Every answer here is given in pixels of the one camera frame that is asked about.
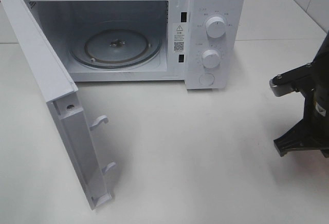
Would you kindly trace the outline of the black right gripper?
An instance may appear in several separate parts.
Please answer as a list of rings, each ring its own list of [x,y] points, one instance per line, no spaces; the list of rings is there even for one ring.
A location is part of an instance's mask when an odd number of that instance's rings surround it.
[[[305,98],[303,119],[274,139],[274,146],[280,157],[319,150],[328,158],[328,36],[313,61],[302,67],[296,88]]]

